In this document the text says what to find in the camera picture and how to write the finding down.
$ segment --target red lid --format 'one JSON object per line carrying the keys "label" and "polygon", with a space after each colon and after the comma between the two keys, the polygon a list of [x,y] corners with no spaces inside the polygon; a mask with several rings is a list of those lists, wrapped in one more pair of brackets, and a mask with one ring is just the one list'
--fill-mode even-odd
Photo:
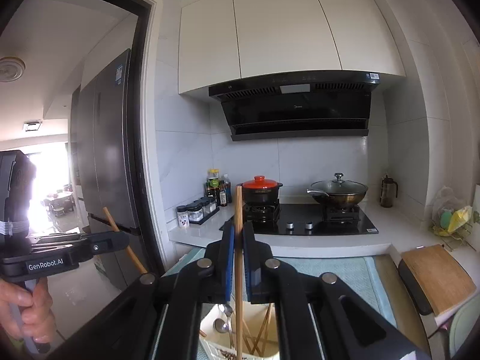
{"label": "red lid", "polygon": [[265,176],[255,176],[255,180],[246,181],[242,186],[251,190],[266,190],[278,186],[278,183],[275,180],[265,178]]}

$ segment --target white countertop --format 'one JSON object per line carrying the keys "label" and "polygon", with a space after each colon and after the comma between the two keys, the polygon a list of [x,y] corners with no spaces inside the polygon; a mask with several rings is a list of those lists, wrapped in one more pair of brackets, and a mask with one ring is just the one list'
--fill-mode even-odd
{"label": "white countertop", "polygon": [[[395,264],[400,262],[400,253],[404,251],[442,243],[440,238],[429,231],[414,226],[395,208],[383,208],[375,202],[361,203],[360,206],[378,229],[378,234],[321,237],[256,234],[255,239],[269,244],[273,255],[277,257],[332,258],[389,254]],[[174,242],[206,247],[210,242],[222,238],[219,228],[232,217],[233,213],[233,204],[221,207],[220,211],[203,225],[173,228],[169,231],[169,238]],[[470,275],[477,286],[475,292],[477,294],[480,290],[480,254],[469,246],[462,246],[451,252],[451,255]],[[436,325],[441,325],[460,306],[435,317]]]}

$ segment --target spoon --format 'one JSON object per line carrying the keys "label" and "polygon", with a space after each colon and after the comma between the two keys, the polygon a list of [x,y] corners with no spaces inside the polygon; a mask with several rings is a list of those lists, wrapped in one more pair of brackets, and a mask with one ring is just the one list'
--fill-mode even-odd
{"label": "spoon", "polygon": [[229,338],[230,338],[230,348],[233,348],[233,335],[232,335],[232,314],[233,314],[233,309],[231,305],[228,303],[225,304],[219,304],[218,309],[225,314],[226,316],[226,323],[227,327],[229,329]]}
{"label": "spoon", "polygon": [[219,333],[228,333],[230,331],[227,323],[221,318],[217,318],[213,321],[213,327]]}

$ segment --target blue mat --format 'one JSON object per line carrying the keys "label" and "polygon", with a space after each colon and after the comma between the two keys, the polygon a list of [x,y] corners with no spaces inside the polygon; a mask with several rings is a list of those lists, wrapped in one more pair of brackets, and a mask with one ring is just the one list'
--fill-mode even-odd
{"label": "blue mat", "polygon": [[[203,248],[193,248],[165,275],[177,273],[186,264],[202,258],[204,253],[205,249]],[[374,310],[380,313],[393,326],[397,327],[397,322],[395,321],[392,307],[390,306],[390,302],[388,301],[387,294],[383,288],[382,282],[380,281],[380,277],[378,276],[375,262],[372,257],[349,257],[334,259],[297,259],[279,257],[278,259],[290,264],[298,272],[311,276],[319,276],[324,272],[335,273]],[[243,300],[247,300],[245,282],[243,285]],[[203,305],[202,318],[208,314],[211,308],[211,304]],[[208,357],[205,351],[199,344],[197,360],[207,359]]]}

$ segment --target black range hood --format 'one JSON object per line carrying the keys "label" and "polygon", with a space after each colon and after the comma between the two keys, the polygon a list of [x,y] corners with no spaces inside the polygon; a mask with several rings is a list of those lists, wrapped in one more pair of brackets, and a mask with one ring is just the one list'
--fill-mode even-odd
{"label": "black range hood", "polygon": [[278,73],[208,88],[222,104],[232,140],[366,136],[380,74],[349,70]]}

